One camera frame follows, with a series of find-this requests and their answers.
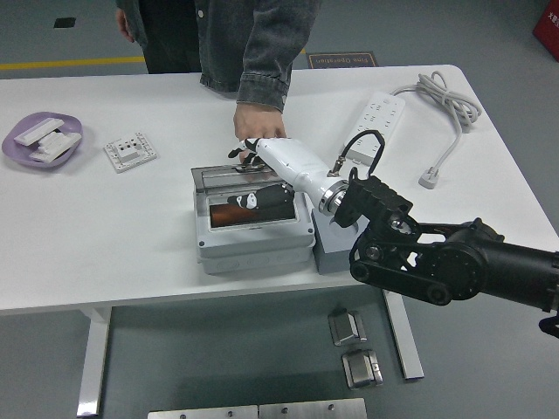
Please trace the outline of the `person's left hand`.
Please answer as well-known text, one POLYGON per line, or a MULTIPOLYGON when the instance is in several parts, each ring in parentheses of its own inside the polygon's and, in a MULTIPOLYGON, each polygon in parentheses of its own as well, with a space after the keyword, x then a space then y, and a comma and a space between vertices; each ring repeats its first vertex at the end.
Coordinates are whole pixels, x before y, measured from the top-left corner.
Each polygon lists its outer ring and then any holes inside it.
POLYGON ((233 116, 235 136, 250 138, 286 138, 283 115, 272 106, 238 103, 233 116))

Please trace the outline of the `person's right hand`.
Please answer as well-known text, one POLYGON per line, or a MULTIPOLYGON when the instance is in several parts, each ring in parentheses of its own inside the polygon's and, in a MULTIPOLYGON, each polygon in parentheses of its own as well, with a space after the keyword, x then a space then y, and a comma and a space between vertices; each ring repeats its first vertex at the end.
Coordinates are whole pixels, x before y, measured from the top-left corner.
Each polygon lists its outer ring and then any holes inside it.
POLYGON ((127 16, 124 10, 117 8, 115 12, 115 20, 119 33, 129 42, 134 43, 135 38, 129 27, 127 16))

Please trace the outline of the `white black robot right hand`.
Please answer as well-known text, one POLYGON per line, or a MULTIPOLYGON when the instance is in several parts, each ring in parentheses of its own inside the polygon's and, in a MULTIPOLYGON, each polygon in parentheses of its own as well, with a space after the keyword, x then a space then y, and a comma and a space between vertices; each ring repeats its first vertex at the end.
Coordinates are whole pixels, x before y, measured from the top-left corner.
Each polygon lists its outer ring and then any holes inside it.
POLYGON ((313 206, 333 216, 342 203, 348 183, 329 174, 328 166, 302 141, 287 138, 250 138, 241 141, 228 156, 249 150, 259 157, 295 192, 308 195, 313 206))

